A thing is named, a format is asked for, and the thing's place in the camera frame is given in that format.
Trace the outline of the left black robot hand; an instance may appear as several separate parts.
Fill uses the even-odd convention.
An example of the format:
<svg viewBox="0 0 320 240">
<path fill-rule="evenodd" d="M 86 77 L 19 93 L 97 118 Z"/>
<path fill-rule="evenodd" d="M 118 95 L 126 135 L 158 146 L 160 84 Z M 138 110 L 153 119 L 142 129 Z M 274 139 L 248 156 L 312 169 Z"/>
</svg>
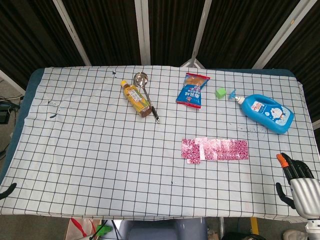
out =
<svg viewBox="0 0 320 240">
<path fill-rule="evenodd" d="M 17 187 L 16 183 L 12 183 L 7 190 L 0 193 L 0 200 L 7 198 Z"/>
</svg>

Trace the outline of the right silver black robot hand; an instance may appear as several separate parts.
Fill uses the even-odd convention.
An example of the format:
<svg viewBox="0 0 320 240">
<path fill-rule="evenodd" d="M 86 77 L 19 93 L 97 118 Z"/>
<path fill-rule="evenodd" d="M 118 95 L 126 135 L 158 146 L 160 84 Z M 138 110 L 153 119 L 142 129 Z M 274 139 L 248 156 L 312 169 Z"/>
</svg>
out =
<svg viewBox="0 0 320 240">
<path fill-rule="evenodd" d="M 285 195 L 282 185 L 275 184 L 280 200 L 307 220 L 320 219 L 320 182 L 301 160 L 293 160 L 285 153 L 276 155 L 288 181 L 292 198 Z"/>
</svg>

